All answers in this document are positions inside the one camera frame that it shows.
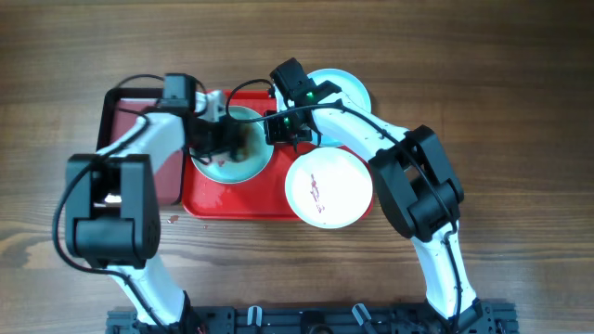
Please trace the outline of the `pale blue plate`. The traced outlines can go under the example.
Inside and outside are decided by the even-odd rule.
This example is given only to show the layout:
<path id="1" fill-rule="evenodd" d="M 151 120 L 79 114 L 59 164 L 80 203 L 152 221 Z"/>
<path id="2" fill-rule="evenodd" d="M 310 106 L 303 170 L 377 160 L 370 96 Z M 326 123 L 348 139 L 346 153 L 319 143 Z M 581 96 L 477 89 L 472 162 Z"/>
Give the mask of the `pale blue plate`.
<path id="1" fill-rule="evenodd" d="M 229 108 L 231 119 L 241 125 L 241 148 L 238 161 L 216 156 L 213 161 L 199 161 L 191 158 L 196 169 L 208 179 L 220 184 L 237 184 L 248 181 L 259 174 L 270 162 L 274 149 L 265 141 L 265 129 L 261 122 L 245 122 L 258 119 L 261 115 L 253 109 L 242 106 Z"/>
<path id="2" fill-rule="evenodd" d="M 325 81 L 330 81 L 342 89 L 339 94 L 332 94 L 320 101 L 320 103 L 332 102 L 337 99 L 335 97 L 344 97 L 344 99 L 346 99 L 349 103 L 356 106 L 355 110 L 371 113 L 372 104 L 368 90 L 353 74 L 339 69 L 320 69 L 308 73 L 307 77 L 313 79 L 315 84 L 322 84 Z M 277 111 L 287 109 L 285 106 L 284 97 L 282 97 L 281 93 L 276 87 L 275 98 L 277 101 Z M 311 143 L 316 145 L 319 136 L 313 132 L 312 137 L 313 139 Z M 320 146 L 336 148 L 342 146 L 342 142 L 336 140 L 333 137 L 322 135 Z"/>

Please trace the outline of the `white plate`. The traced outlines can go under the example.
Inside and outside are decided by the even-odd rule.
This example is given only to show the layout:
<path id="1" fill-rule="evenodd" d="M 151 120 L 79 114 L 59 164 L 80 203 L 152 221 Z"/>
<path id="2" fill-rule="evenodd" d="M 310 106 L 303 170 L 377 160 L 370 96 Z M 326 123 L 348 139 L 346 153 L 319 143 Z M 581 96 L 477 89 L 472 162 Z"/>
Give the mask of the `white plate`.
<path id="1" fill-rule="evenodd" d="M 317 148 L 299 157 L 287 172 L 284 189 L 292 211 L 323 229 L 356 222 L 368 211 L 373 196 L 368 167 L 340 148 Z"/>

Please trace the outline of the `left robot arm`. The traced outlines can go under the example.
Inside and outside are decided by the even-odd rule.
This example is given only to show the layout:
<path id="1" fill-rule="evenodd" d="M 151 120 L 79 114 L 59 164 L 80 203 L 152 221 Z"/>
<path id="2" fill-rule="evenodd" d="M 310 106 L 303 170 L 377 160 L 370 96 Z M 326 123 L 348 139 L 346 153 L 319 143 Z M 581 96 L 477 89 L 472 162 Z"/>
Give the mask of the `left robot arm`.
<path id="1" fill-rule="evenodd" d="M 178 151 L 235 155 L 238 140 L 224 117 L 222 91 L 208 92 L 182 73 L 161 79 L 161 97 L 130 112 L 136 118 L 130 130 L 94 154 L 69 158 L 52 240 L 66 265 L 119 285 L 136 309 L 140 332 L 201 333 L 200 317 L 158 253 L 154 175 Z"/>

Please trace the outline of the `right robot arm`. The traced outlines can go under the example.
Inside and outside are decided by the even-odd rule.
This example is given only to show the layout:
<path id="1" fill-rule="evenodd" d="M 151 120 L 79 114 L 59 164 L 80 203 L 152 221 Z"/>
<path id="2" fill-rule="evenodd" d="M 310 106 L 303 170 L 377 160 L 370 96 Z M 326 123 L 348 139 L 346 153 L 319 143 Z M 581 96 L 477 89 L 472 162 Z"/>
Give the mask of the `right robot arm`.
<path id="1" fill-rule="evenodd" d="M 268 116 L 284 130 L 303 128 L 349 148 L 369 166 L 382 212 L 412 241 L 426 285 L 426 300 L 460 333 L 475 322 L 478 298 L 466 275 L 458 243 L 464 191 L 437 134 L 373 115 L 368 89 L 353 74 L 306 72 L 290 58 L 270 73 L 277 110 Z"/>

